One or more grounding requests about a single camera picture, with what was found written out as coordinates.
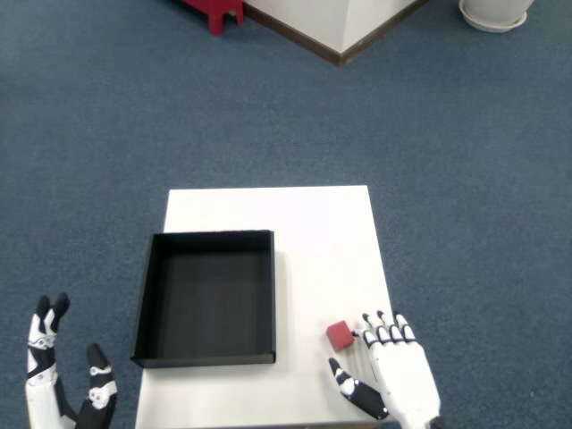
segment open black tray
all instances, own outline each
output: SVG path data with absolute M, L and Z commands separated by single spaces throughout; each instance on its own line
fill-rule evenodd
M 135 330 L 143 367 L 275 362 L 273 232 L 155 234 Z

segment white tabletop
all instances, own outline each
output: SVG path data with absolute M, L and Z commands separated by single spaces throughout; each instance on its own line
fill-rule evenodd
M 391 313 L 366 186 L 171 190 L 165 232 L 273 230 L 276 363 L 145 369 L 136 429 L 365 423 L 337 390 L 328 325 Z M 361 344 L 337 354 L 374 385 Z

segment blue carpet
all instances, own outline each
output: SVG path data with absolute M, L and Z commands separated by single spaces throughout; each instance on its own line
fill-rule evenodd
M 340 70 L 251 20 L 211 38 L 168 0 L 5 1 L 0 426 L 27 424 L 30 314 L 66 290 L 70 401 L 97 341 L 114 427 L 133 427 L 131 330 L 168 189 L 365 183 L 450 427 L 569 427 L 570 22 L 568 0 L 536 2 L 489 35 L 433 0 Z

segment white robotic hand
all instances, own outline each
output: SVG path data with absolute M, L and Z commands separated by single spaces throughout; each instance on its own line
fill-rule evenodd
M 79 415 L 65 398 L 55 364 L 55 337 L 69 306 L 64 293 L 51 307 L 49 299 L 41 297 L 32 316 L 26 382 L 31 429 L 107 429 L 114 414 L 117 393 L 114 374 L 96 344 L 88 347 L 91 389 Z
M 367 346 L 381 398 L 375 408 L 372 405 L 364 407 L 365 402 L 372 403 L 373 393 L 368 395 L 366 401 L 344 394 L 346 377 L 343 375 L 346 373 L 339 368 L 335 359 L 330 359 L 342 394 L 375 418 L 381 419 L 387 413 L 391 414 L 403 429 L 446 428 L 443 418 L 439 416 L 441 401 L 425 351 L 416 341 L 405 317 L 396 313 L 395 323 L 389 322 L 386 315 L 379 311 L 377 316 L 363 314 L 363 318 L 371 329 L 353 333 Z M 362 386 L 363 392 L 373 390 L 360 381 L 354 381 L 354 384 Z

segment red object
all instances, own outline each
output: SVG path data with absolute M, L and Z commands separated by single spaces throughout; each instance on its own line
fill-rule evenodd
M 346 349 L 354 343 L 354 337 L 348 325 L 343 320 L 337 324 L 328 326 L 325 333 L 330 339 L 333 349 L 336 351 Z
M 208 15 L 208 28 L 213 36 L 223 34 L 223 15 L 232 10 L 236 12 L 236 22 L 244 21 L 242 0 L 183 0 Z

